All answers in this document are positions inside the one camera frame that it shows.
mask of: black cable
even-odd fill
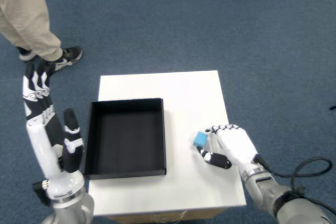
[[[255,163],[258,163],[260,165],[262,165],[267,171],[269,171],[270,173],[281,177],[281,178],[290,178],[290,186],[291,189],[293,191],[293,193],[298,194],[301,198],[305,198],[307,200],[309,200],[310,202],[319,205],[327,210],[329,210],[330,212],[332,212],[334,215],[336,215],[336,210],[332,207],[330,207],[329,205],[317,200],[317,199],[311,199],[311,198],[307,198],[305,196],[305,187],[303,185],[299,186],[298,188],[295,188],[295,179],[296,178],[311,178],[311,177],[317,177],[317,176],[321,176],[327,172],[329,172],[333,166],[332,162],[330,159],[326,158],[326,157],[312,157],[309,158],[305,161],[303,161],[302,163],[300,163],[295,169],[294,172],[292,174],[280,174],[280,173],[276,173],[273,170],[271,170],[268,166],[268,164],[266,163],[266,161],[259,155],[257,154],[253,161]],[[307,174],[299,174],[299,172],[308,164],[316,162],[316,161],[324,161],[326,163],[328,163],[328,166],[316,173],[307,173]]]

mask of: person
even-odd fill
[[[50,31],[45,0],[0,0],[0,32],[18,49],[20,60],[30,61],[38,55],[55,65],[55,71],[82,56],[78,46],[61,49],[61,41]]]

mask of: robotic arm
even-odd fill
[[[23,99],[26,128],[36,158],[46,180],[35,183],[34,190],[55,214],[43,224],[92,223],[93,199],[86,193],[79,171],[83,140],[72,109],[64,111],[65,132],[59,123],[49,95],[53,67],[42,61],[35,70],[27,64],[23,76]]]
[[[240,175],[254,203],[274,216],[278,223],[331,224],[331,221],[319,207],[291,188],[278,184],[271,173],[259,164],[259,161],[262,163],[263,160],[244,129],[230,124],[213,126],[206,132],[216,135],[227,159],[238,166]],[[210,164],[214,164],[213,157],[217,160],[221,156],[221,160],[226,160],[224,155],[207,152],[200,147],[197,149]]]

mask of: sneaker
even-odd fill
[[[22,47],[17,47],[17,50],[20,52],[19,59],[22,61],[30,61],[36,56],[33,51],[26,50]]]
[[[47,61],[48,65],[54,65],[55,71],[58,71],[66,66],[72,66],[82,57],[82,49],[80,47],[70,47],[63,49],[61,58],[55,61]]]

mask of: white shoe sole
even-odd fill
[[[34,59],[35,56],[36,56],[36,54],[34,54],[34,52],[32,51],[28,55],[22,55],[22,54],[20,54],[19,55],[19,59],[21,61],[30,61],[30,60]]]
[[[77,56],[77,58],[73,61],[68,61],[65,64],[62,65],[57,65],[55,66],[55,71],[61,70],[62,68],[66,67],[66,66],[72,66],[73,64],[75,64],[77,61],[80,60],[80,58],[82,57],[83,51],[80,52],[79,56]]]

